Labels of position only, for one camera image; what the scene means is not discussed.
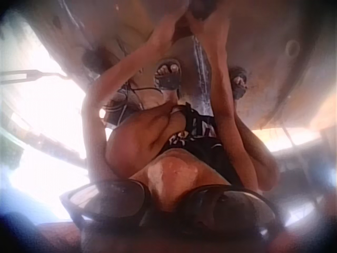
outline person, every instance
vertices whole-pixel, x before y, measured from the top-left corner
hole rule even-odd
[[[202,186],[237,186],[253,192],[274,187],[279,172],[273,156],[235,111],[225,48],[230,27],[226,12],[221,4],[204,21],[195,19],[186,7],[165,15],[144,45],[91,85],[82,106],[91,182],[140,182],[149,189],[156,207],[165,213],[173,212],[183,195]],[[188,104],[178,104],[182,70],[176,59],[163,58],[172,46],[176,23],[181,18],[187,20],[206,52],[212,74],[214,117],[200,115]],[[139,69],[155,63],[158,68],[154,82],[165,102],[131,115],[107,141],[100,109]],[[115,239],[108,239],[115,247],[123,242],[123,247],[133,247],[129,241]],[[174,247],[161,239],[142,245],[144,252],[163,245],[170,252],[167,247]]]

